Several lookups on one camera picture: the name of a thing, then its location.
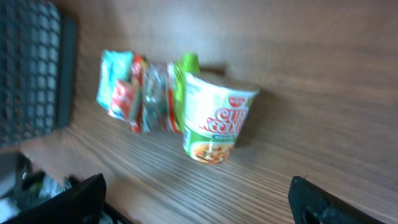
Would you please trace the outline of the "small red white packet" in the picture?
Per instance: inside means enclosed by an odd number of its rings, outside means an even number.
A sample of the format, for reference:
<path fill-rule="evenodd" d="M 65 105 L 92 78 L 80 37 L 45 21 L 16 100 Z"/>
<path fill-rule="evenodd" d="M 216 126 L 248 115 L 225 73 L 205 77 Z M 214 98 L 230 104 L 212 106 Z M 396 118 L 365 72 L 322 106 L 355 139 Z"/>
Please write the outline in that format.
<path fill-rule="evenodd" d="M 108 114 L 132 122 L 137 118 L 141 104 L 141 87 L 138 83 L 116 82 Z"/>

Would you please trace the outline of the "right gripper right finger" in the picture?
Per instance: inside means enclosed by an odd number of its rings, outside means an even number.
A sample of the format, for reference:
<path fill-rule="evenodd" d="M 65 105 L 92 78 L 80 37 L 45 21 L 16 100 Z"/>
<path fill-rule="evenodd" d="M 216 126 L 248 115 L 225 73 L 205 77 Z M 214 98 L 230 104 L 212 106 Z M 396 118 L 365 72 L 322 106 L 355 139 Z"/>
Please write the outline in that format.
<path fill-rule="evenodd" d="M 288 200 L 295 224 L 383 224 L 300 176 L 292 178 Z"/>

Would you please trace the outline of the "cup noodles cup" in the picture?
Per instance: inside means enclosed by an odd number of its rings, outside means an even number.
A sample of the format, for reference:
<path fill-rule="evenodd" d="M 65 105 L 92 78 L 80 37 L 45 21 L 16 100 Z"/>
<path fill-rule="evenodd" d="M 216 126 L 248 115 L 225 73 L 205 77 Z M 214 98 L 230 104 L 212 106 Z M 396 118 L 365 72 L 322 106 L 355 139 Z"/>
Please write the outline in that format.
<path fill-rule="evenodd" d="M 259 87 L 214 73 L 187 73 L 183 148 L 205 164 L 226 161 Z"/>

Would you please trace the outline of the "clear green snack bag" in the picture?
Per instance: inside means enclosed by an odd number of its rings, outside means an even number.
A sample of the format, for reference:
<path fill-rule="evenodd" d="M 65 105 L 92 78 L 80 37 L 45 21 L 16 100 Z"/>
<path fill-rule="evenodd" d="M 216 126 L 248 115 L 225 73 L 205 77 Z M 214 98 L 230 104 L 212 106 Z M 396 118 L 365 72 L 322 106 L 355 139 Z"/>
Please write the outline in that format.
<path fill-rule="evenodd" d="M 180 133 L 167 63 L 149 62 L 142 78 L 142 131 Z"/>

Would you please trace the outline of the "red chocolate bar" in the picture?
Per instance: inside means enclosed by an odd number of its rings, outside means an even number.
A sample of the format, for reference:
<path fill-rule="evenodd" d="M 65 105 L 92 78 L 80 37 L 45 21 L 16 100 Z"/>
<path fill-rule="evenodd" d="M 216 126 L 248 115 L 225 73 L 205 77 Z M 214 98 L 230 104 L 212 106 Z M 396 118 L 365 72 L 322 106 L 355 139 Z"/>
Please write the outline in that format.
<path fill-rule="evenodd" d="M 130 112 L 130 124 L 131 130 L 140 133 L 141 132 L 141 108 L 142 108 L 142 68 L 143 68 L 144 59 L 142 55 L 135 55 L 132 66 L 131 66 L 131 82 L 134 87 L 134 94 L 133 94 L 133 102 L 131 106 Z"/>

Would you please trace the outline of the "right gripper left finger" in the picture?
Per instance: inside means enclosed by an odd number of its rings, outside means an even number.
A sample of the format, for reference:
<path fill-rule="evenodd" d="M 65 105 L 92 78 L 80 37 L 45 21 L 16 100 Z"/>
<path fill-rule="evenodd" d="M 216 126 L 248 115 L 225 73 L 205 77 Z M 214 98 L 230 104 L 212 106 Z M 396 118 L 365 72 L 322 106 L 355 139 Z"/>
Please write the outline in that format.
<path fill-rule="evenodd" d="M 98 224 L 106 195 L 103 174 L 93 175 L 5 224 Z"/>

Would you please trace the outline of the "teal tissue pack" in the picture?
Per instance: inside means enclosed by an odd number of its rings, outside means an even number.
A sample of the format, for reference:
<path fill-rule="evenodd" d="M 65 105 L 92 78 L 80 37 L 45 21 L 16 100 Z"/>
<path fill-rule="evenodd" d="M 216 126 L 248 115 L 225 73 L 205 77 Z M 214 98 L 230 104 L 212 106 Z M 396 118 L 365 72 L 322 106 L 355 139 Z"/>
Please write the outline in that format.
<path fill-rule="evenodd" d="M 133 57 L 134 55 L 131 51 L 103 50 L 96 101 L 104 109 L 107 110 L 110 106 L 117 81 L 126 82 L 130 79 Z"/>

